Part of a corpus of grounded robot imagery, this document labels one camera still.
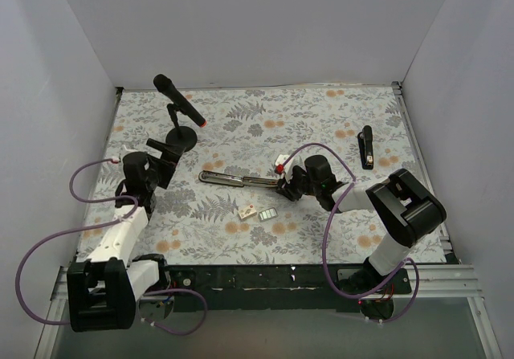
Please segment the grey black stapler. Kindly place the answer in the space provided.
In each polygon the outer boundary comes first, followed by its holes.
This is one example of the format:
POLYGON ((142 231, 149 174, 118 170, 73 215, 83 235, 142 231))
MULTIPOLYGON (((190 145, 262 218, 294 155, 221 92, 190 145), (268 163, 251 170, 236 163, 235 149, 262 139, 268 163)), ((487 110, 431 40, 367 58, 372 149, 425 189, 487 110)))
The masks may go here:
POLYGON ((210 183, 221 186, 233 187, 259 187, 274 189, 278 186, 278 181, 275 179, 261 178, 261 177, 241 177, 231 174, 215 173, 212 171, 203 170, 199 175, 200 182, 210 183))

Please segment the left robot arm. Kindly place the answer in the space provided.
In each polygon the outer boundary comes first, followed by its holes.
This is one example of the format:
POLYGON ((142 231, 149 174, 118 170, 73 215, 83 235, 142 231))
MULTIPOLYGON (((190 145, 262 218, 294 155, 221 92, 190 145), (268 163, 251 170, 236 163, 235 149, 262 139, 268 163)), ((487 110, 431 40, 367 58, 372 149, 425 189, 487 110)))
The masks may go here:
POLYGON ((137 301, 149 291, 165 293, 171 284, 162 255, 146 255, 131 262, 130 255, 141 232, 149 225, 158 188, 166 189, 186 151, 153 139, 147 146, 160 157, 126 151, 120 162, 124 177, 116 188, 112 225, 83 262, 67 269, 67 294, 71 328, 75 332, 129 328, 137 301))

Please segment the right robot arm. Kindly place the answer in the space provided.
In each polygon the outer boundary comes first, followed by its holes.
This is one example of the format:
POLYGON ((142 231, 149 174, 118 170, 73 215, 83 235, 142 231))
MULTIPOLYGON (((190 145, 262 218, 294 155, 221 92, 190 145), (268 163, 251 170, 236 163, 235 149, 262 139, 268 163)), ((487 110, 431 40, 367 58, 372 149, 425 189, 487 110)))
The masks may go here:
POLYGON ((338 181, 323 155, 305 161, 279 155, 275 172, 280 175, 279 194, 293 202, 312 196, 330 213, 322 241, 322 266, 330 287, 348 299, 385 291, 418 242, 447 219, 443 204, 406 169, 395 171, 382 182, 363 185, 338 181), (328 270, 328 231, 336 214, 352 210, 375 211, 386 235, 362 268, 336 284, 328 270))

